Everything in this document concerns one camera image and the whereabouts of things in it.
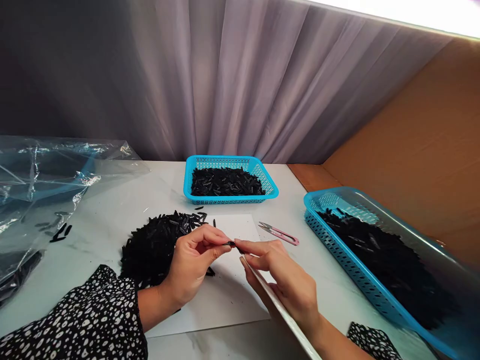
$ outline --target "brown cardboard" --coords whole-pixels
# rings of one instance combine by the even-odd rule
[[[288,164],[288,167],[307,192],[342,186],[322,165]]]
[[[480,44],[452,41],[323,166],[480,270]]]

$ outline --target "sleeve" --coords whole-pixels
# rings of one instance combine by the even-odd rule
[[[352,322],[346,337],[376,360],[402,360],[385,331]]]
[[[101,265],[47,316],[0,339],[0,359],[147,359],[132,279]]]

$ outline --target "clear plastic bag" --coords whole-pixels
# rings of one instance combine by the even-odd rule
[[[149,171],[126,141],[0,136],[0,307],[91,185]]]

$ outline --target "white curtain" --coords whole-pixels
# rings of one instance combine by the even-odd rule
[[[290,0],[4,7],[18,91],[0,132],[123,139],[146,160],[320,163],[449,41]]]

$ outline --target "pink-handled scissors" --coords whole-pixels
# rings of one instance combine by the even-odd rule
[[[258,225],[258,226],[261,227],[263,230],[265,230],[267,233],[270,233],[270,234],[276,236],[277,238],[280,238],[283,241],[286,241],[287,243],[290,243],[292,245],[297,246],[298,244],[300,244],[300,241],[295,236],[289,235],[286,232],[283,232],[282,230],[279,230],[279,229],[277,229],[277,228],[275,228],[271,225],[268,225],[264,222],[259,221],[259,223],[261,225]]]

